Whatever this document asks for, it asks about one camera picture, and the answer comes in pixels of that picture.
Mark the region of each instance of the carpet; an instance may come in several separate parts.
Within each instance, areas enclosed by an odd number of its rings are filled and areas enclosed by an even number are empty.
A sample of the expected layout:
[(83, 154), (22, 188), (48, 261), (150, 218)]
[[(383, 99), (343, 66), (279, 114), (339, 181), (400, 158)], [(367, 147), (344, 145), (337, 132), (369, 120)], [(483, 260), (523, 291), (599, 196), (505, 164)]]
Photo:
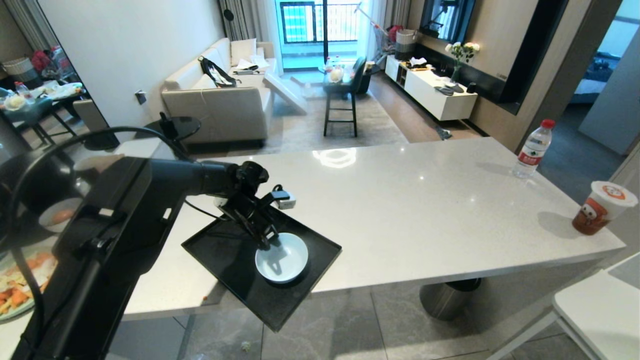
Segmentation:
[[(259, 149), (231, 145), (227, 156), (276, 154), (312, 150), (340, 149), (373, 145), (408, 143), (396, 123), (371, 94), (356, 95), (358, 137), (353, 136), (352, 123), (329, 123), (323, 136), (325, 99), (308, 101), (307, 115), (299, 115), (276, 96), (269, 138)], [(332, 108), (350, 108), (351, 99), (332, 98)], [(330, 120), (351, 120), (350, 111), (332, 110)]]

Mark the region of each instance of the white bowl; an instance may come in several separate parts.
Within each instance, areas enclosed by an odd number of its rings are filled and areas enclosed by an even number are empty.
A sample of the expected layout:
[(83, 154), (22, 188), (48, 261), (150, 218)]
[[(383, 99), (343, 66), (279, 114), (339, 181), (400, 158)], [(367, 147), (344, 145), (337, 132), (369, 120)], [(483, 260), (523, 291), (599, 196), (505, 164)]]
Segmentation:
[(51, 222), (53, 215), (57, 214), (62, 210), (73, 210), (75, 213), (76, 210), (80, 207), (80, 204), (82, 204), (82, 199), (79, 197), (74, 197), (72, 199), (67, 199), (67, 200), (62, 200), (61, 202), (57, 202), (53, 204), (49, 209), (46, 209), (42, 213), (42, 215), (40, 215), (40, 218), (38, 219), (38, 223), (49, 231), (52, 231), (54, 233), (62, 233), (67, 227), (67, 224), (69, 224), (70, 219), (65, 220), (58, 224), (54, 224)]
[(309, 251), (302, 239), (294, 234), (280, 233), (279, 244), (271, 244), (269, 250), (256, 250), (255, 267), (269, 281), (284, 284), (304, 270)]

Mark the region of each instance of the plate of food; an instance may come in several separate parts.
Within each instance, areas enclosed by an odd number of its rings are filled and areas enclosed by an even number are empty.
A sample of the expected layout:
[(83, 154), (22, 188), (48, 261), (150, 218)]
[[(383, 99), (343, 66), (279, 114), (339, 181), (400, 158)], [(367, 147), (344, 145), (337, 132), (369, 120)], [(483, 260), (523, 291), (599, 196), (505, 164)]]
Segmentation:
[[(30, 249), (25, 251), (24, 256), (40, 291), (44, 291), (58, 264), (51, 254), (51, 248)], [(18, 270), (13, 257), (6, 256), (0, 261), (0, 322), (18, 316), (33, 306), (33, 295), (29, 285)]]

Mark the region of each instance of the sofa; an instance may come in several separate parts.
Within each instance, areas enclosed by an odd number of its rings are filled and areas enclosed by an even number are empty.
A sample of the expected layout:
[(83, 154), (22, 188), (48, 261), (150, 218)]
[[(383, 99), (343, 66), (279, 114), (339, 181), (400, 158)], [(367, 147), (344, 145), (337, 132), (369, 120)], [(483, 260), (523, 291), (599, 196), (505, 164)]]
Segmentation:
[[(215, 42), (204, 53), (165, 79), (162, 98), (173, 117), (194, 117), (202, 123), (200, 130), (184, 140), (186, 144), (220, 143), (244, 140), (264, 141), (273, 112), (274, 93), (263, 83), (264, 74), (277, 73), (271, 42), (257, 42), (269, 67), (258, 75), (235, 75), (228, 38)], [(239, 80), (235, 88), (216, 88), (200, 68), (204, 56)]]

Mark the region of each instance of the cup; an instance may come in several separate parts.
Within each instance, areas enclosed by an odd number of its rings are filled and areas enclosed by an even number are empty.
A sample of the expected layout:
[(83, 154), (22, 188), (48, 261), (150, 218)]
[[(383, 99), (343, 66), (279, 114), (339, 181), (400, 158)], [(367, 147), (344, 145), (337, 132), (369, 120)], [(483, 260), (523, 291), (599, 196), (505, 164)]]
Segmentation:
[(573, 219), (573, 227), (582, 234), (593, 235), (637, 203), (637, 197), (622, 186), (594, 181), (591, 183), (591, 195)]

